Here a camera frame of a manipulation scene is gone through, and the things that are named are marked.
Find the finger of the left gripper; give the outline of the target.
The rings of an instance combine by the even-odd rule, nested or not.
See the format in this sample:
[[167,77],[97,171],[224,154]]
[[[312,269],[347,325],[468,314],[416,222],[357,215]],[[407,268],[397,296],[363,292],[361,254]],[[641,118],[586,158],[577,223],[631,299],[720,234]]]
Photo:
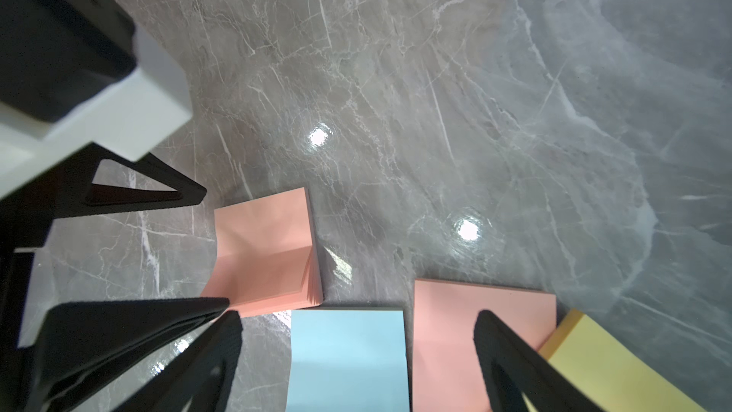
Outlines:
[[[166,186],[164,190],[97,184],[93,181],[102,161],[109,160]],[[153,154],[135,162],[90,144],[51,170],[55,184],[55,215],[87,217],[196,206],[207,190]]]
[[53,307],[22,350],[22,409],[68,411],[152,352],[214,320],[225,298],[82,301]]

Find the pink fanned memo pad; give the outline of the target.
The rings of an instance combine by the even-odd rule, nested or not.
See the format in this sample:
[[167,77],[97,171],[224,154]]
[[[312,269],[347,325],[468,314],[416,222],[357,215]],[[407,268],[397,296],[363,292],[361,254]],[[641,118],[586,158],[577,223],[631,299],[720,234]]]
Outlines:
[[240,317],[323,303],[318,248],[304,187],[215,210],[217,260],[201,295]]

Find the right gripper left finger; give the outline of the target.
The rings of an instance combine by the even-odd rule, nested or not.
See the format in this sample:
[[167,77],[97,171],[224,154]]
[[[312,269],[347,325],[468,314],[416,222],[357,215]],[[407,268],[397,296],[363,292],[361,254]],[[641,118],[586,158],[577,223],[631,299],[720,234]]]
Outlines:
[[242,347],[241,318],[228,311],[118,411],[224,411]]

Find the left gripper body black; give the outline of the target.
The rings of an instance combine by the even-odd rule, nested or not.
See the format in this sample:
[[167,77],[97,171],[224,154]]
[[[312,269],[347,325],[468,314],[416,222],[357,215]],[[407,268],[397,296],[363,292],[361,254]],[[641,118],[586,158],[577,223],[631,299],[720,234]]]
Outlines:
[[53,330],[35,344],[19,338],[34,266],[53,224],[55,197],[31,183],[1,201],[1,409],[53,411]]

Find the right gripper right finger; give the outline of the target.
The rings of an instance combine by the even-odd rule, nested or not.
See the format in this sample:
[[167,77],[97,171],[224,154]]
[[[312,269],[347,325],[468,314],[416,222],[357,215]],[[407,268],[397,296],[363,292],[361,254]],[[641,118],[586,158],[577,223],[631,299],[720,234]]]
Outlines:
[[474,345],[494,411],[599,411],[494,312],[482,310]]

